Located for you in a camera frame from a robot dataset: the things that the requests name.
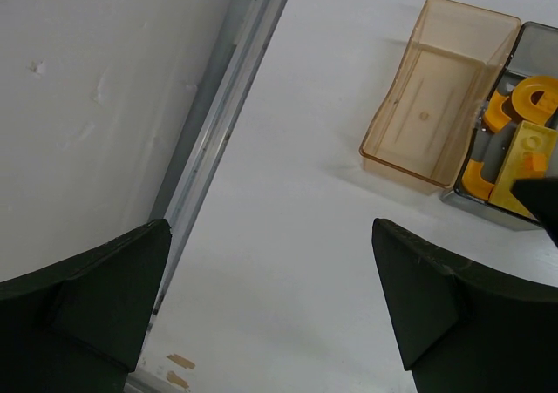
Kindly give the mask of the yellow long lego plate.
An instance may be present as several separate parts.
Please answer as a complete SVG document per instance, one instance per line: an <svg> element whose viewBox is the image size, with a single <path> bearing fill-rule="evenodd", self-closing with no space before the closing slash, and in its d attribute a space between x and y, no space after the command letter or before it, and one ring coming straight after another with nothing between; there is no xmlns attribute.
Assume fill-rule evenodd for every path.
<svg viewBox="0 0 558 393"><path fill-rule="evenodd" d="M488 202L509 212L534 219L534 216L512 195L511 189L516 180L545 177L556 141L555 129L528 121L520 122Z"/></svg>

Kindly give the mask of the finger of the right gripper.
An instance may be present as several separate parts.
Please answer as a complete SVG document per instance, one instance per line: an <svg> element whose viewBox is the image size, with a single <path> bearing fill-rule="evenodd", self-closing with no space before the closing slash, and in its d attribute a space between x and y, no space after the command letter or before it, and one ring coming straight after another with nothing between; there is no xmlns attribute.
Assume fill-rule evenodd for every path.
<svg viewBox="0 0 558 393"><path fill-rule="evenodd" d="M556 177L520 179L512 186L512 195L540 222L557 246L558 182Z"/></svg>

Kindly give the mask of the orange curved lego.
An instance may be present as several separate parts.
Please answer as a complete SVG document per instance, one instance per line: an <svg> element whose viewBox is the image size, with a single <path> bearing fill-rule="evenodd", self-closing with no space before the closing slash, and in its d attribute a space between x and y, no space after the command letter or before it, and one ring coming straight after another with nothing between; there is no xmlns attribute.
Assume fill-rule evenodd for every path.
<svg viewBox="0 0 558 393"><path fill-rule="evenodd" d="M482 175L483 162L470 159L461 178L461 184L474 198L487 201L494 189L494 183L485 180Z"/></svg>
<svg viewBox="0 0 558 393"><path fill-rule="evenodd" d="M511 102L511 95L500 94L496 91L488 102L483 114L483 123L492 133L498 133L508 124L514 124L514 118L507 114L505 107Z"/></svg>

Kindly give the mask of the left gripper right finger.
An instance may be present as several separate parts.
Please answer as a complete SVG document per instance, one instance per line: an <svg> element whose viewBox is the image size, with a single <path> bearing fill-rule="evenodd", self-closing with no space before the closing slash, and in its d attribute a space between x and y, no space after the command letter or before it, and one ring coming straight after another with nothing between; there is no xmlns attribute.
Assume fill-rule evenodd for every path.
<svg viewBox="0 0 558 393"><path fill-rule="evenodd" d="M376 219L371 244L405 370L419 392L555 392L557 289Z"/></svg>

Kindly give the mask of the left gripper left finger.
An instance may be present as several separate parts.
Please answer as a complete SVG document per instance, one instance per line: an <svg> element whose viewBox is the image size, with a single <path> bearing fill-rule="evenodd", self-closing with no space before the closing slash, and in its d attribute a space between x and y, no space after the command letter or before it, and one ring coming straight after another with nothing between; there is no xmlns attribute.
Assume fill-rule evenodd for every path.
<svg viewBox="0 0 558 393"><path fill-rule="evenodd" d="M171 246L153 220L1 284L3 392L121 392L136 370Z"/></svg>

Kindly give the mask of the orange half-round lego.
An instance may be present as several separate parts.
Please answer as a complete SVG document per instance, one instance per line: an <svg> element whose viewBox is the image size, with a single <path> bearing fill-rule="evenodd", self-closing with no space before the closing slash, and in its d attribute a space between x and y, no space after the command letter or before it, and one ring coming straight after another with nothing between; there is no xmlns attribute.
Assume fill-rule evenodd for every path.
<svg viewBox="0 0 558 393"><path fill-rule="evenodd" d="M557 79L549 76L523 79L512 91L511 104L524 120L545 125L557 110Z"/></svg>

